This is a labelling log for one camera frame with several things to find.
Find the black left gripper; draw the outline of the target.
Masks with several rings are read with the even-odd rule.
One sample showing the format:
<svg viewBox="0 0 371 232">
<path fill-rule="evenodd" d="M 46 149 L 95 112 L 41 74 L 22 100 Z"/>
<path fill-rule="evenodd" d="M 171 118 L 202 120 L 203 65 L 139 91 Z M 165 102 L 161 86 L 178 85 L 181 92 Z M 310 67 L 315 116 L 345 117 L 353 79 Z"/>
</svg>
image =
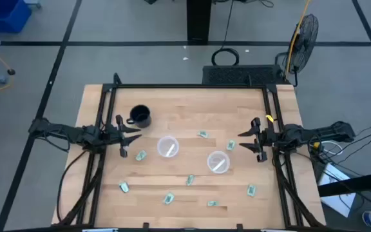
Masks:
<svg viewBox="0 0 371 232">
<path fill-rule="evenodd" d="M 104 138 L 107 145 L 120 144 L 120 156 L 126 158 L 128 153 L 125 147 L 129 146 L 134 140 L 141 137 L 141 135 L 134 135 L 131 137 L 125 137 L 125 133 L 135 133 L 140 131 L 137 128 L 129 128 L 124 125 L 124 120 L 121 115 L 116 115 L 116 126 L 111 123 L 105 125 Z"/>
</svg>

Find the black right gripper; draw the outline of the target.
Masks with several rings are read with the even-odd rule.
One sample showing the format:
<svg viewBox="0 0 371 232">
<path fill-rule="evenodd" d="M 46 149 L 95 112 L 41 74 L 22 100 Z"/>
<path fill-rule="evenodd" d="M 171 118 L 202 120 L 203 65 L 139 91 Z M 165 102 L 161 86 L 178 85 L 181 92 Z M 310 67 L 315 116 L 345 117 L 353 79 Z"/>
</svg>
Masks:
<svg viewBox="0 0 371 232">
<path fill-rule="evenodd" d="M 257 154 L 257 161 L 264 162 L 267 160 L 267 153 L 264 151 L 264 146 L 273 146 L 277 140 L 277 135 L 272 128 L 260 130 L 261 122 L 258 117 L 251 121 L 252 128 L 248 131 L 238 134 L 239 137 L 250 137 L 255 135 L 254 143 L 239 143 L 240 146 L 247 148 Z"/>
</svg>

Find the dark enamel mug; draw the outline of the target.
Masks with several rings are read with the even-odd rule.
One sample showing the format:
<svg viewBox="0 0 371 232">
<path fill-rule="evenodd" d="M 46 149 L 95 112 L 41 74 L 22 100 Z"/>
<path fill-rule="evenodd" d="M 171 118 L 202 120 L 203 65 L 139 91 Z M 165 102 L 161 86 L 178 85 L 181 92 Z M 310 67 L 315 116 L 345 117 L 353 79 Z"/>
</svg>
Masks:
<svg viewBox="0 0 371 232">
<path fill-rule="evenodd" d="M 145 105 L 133 107 L 129 113 L 127 124 L 133 124 L 138 128 L 147 128 L 151 124 L 151 112 Z"/>
</svg>

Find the clear plastic bowl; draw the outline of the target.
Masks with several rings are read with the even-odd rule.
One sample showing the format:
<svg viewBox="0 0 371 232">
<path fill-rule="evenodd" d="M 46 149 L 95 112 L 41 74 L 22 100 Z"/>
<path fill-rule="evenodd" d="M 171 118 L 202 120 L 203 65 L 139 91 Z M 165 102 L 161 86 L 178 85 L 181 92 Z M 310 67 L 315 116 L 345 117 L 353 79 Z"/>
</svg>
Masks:
<svg viewBox="0 0 371 232">
<path fill-rule="evenodd" d="M 228 154 L 222 151 L 213 151 L 207 158 L 207 166 L 215 174 L 223 174 L 229 170 L 231 161 Z"/>
<path fill-rule="evenodd" d="M 179 149 L 179 142 L 172 136 L 162 137 L 157 144 L 157 151 L 164 158 L 172 158 L 176 156 Z"/>
</svg>

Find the black perforated computer case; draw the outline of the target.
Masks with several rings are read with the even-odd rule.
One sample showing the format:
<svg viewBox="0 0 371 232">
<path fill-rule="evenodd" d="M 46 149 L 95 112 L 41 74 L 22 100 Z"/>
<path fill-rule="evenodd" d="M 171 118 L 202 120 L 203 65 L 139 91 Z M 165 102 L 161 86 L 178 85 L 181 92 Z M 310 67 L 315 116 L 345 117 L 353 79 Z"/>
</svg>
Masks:
<svg viewBox="0 0 371 232">
<path fill-rule="evenodd" d="M 290 84 L 283 78 L 283 71 L 277 64 L 204 66 L 202 71 L 202 84 Z"/>
</svg>

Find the white cardboard box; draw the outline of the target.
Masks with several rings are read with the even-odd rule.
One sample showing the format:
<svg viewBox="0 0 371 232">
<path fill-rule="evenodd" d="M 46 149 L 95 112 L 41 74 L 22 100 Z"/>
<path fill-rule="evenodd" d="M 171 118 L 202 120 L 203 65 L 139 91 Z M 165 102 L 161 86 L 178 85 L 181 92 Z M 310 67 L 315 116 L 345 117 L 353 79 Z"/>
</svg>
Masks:
<svg viewBox="0 0 371 232">
<path fill-rule="evenodd" d="M 350 179 L 350 177 L 345 175 L 342 171 L 338 170 L 332 164 L 327 164 L 320 176 L 318 186 L 332 184 L 340 180 L 347 179 Z M 355 197 L 355 193 L 348 193 L 329 197 L 320 197 L 320 200 L 326 206 L 330 207 L 334 211 L 338 212 L 340 215 L 343 215 L 347 218 L 351 212 Z"/>
</svg>

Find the black floor fan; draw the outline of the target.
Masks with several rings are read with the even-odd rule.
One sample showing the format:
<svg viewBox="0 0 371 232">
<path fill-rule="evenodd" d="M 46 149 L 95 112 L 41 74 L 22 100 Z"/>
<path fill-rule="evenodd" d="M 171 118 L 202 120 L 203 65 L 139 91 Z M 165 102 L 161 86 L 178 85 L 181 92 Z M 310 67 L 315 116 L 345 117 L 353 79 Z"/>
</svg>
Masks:
<svg viewBox="0 0 371 232">
<path fill-rule="evenodd" d="M 298 85 L 298 73 L 310 59 L 318 36 L 318 28 L 318 18 L 313 14 L 306 15 L 301 20 L 299 29 L 293 33 L 288 50 L 278 53 L 274 58 L 274 63 L 278 64 L 279 58 L 282 57 L 283 70 L 280 75 L 286 81 L 288 74 L 293 74 L 294 87 Z"/>
</svg>

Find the black beam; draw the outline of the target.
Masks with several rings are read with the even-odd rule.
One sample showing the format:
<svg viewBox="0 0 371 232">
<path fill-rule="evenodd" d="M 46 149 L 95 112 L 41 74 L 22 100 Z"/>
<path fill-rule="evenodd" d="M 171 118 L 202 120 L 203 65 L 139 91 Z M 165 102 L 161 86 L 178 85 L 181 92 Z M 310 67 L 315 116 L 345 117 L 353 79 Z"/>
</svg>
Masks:
<svg viewBox="0 0 371 232">
<path fill-rule="evenodd" d="M 341 180 L 318 187 L 321 197 L 357 193 L 371 190 L 371 175 Z"/>
</svg>

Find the black pillar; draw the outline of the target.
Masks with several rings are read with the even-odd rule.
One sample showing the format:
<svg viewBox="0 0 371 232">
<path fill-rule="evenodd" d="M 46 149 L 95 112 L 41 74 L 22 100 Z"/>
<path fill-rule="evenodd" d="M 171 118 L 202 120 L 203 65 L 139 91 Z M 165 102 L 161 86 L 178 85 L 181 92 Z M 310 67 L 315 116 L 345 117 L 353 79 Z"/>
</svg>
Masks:
<svg viewBox="0 0 371 232">
<path fill-rule="evenodd" d="M 186 0 L 187 40 L 195 44 L 208 43 L 212 0 Z"/>
</svg>

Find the blue plastic bin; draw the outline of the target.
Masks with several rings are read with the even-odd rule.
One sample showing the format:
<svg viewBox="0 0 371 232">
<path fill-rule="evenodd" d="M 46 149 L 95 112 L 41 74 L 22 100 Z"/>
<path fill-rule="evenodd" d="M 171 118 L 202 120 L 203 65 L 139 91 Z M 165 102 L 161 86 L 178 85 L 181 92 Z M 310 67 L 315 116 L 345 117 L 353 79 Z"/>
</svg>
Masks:
<svg viewBox="0 0 371 232">
<path fill-rule="evenodd" d="M 31 14 L 24 0 L 0 0 L 0 32 L 19 33 Z"/>
</svg>

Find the black aluminium frame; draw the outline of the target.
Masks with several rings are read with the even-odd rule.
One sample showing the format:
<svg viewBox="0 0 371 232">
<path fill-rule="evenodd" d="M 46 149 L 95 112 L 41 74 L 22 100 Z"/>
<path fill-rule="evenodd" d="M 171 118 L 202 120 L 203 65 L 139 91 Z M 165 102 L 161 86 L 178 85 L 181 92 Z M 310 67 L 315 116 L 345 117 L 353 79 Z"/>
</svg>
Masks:
<svg viewBox="0 0 371 232">
<path fill-rule="evenodd" d="M 104 173 L 97 200 L 89 198 L 83 221 L 97 227 L 140 228 L 148 222 L 151 229 L 283 229 L 296 225 L 298 208 L 292 200 L 280 200 L 280 190 L 272 159 L 258 162 L 256 155 L 239 143 L 238 134 L 249 129 L 255 117 L 262 126 L 273 114 L 278 122 L 301 124 L 302 119 L 294 88 L 279 85 L 269 94 L 265 107 L 263 92 L 256 88 L 176 84 L 162 87 L 120 88 L 114 112 L 123 117 L 137 104 L 151 109 L 152 123 L 134 141 L 128 156 L 120 156 L 119 147 L 108 148 L 104 156 Z M 209 134 L 207 139 L 199 131 Z M 158 141 L 174 137 L 180 145 L 172 158 L 157 151 Z M 236 146 L 226 149 L 229 140 Z M 147 156 L 137 161 L 139 151 Z M 213 173 L 207 158 L 213 151 L 228 154 L 231 164 L 223 174 Z M 189 175 L 195 179 L 186 185 Z M 129 192 L 120 188 L 127 182 Z M 256 186 L 254 197 L 247 186 Z M 171 204 L 163 203 L 167 193 L 175 196 Z M 219 206 L 209 207 L 208 201 Z"/>
</svg>

